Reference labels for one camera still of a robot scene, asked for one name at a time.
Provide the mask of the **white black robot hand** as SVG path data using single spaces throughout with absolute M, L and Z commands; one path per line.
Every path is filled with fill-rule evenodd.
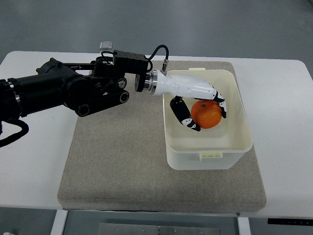
M 226 118 L 226 102 L 223 96 L 205 79 L 187 75 L 165 75 L 163 71 L 153 70 L 146 74 L 143 90 L 148 90 L 152 95 L 171 94 L 170 107 L 177 120 L 184 126 L 200 131 L 201 127 L 193 120 L 191 113 L 183 98 L 198 100 L 212 100 L 221 110 L 221 115 Z

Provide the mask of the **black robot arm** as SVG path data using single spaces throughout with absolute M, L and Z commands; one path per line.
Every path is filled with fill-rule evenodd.
M 145 75 L 153 67 L 145 55 L 102 52 L 90 63 L 62 63 L 54 58 L 37 74 L 0 81 L 0 121 L 21 128 L 0 141 L 9 145 L 29 131 L 22 117 L 64 105 L 80 117 L 123 104 L 129 99 L 125 74 L 136 75 L 135 89 L 143 91 Z

